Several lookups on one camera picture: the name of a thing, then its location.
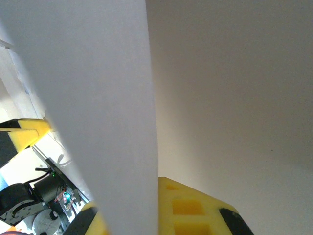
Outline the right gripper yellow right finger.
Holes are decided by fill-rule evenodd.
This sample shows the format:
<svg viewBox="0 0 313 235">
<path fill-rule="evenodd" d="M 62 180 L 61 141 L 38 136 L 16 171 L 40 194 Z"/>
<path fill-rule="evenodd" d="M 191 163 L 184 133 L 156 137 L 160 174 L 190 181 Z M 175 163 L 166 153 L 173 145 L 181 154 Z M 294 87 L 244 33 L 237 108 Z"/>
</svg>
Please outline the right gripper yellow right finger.
<svg viewBox="0 0 313 235">
<path fill-rule="evenodd" d="M 253 235 L 230 204 L 166 177 L 158 178 L 160 235 Z"/>
</svg>

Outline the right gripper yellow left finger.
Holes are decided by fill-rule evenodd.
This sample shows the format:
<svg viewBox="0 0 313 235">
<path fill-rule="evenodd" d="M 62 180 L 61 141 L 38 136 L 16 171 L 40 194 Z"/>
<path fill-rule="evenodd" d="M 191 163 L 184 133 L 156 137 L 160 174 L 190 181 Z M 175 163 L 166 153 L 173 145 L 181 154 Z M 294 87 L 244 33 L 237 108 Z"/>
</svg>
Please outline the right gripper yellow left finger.
<svg viewBox="0 0 313 235">
<path fill-rule="evenodd" d="M 67 235 L 107 235 L 108 229 L 102 213 L 94 201 L 85 204 L 69 227 Z"/>
</svg>

